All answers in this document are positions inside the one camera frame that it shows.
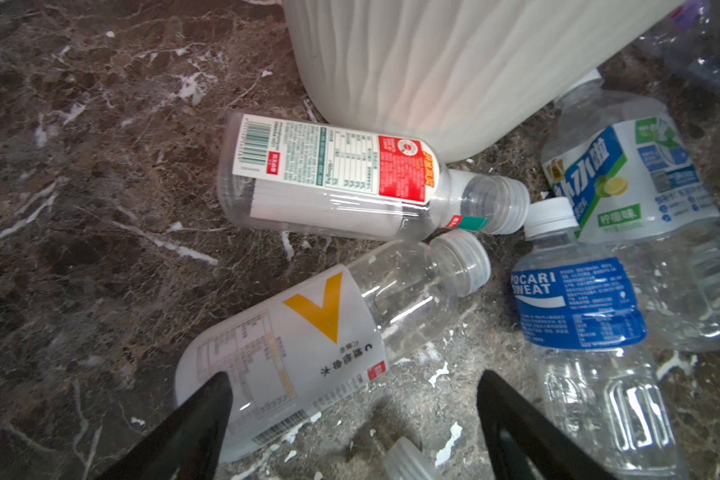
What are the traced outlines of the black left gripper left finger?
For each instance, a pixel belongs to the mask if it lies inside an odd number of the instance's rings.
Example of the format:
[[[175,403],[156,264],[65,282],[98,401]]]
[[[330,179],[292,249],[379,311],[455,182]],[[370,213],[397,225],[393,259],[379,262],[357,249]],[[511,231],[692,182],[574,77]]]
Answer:
[[[213,375],[102,479],[212,479],[219,463],[233,391],[224,372]]]

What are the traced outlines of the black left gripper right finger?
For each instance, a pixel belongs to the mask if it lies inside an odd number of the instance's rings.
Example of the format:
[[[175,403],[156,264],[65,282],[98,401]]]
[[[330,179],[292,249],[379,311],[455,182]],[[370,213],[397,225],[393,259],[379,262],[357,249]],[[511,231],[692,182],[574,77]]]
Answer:
[[[476,406],[497,479],[612,479],[498,373],[486,370]]]

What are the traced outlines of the green white label bottle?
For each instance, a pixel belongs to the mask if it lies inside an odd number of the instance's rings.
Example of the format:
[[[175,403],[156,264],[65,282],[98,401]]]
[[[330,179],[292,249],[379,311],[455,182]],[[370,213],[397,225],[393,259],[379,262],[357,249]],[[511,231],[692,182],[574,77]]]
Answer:
[[[720,350],[720,209],[666,105],[606,90],[597,71],[555,99],[541,151],[578,239],[623,264],[658,348]]]

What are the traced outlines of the purple label Ganten bottle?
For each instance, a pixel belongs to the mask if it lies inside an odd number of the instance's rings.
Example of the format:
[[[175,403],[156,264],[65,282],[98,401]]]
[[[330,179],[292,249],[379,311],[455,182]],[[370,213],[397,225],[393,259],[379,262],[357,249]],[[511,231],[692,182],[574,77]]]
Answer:
[[[720,1],[686,1],[635,44],[673,73],[720,95]]]

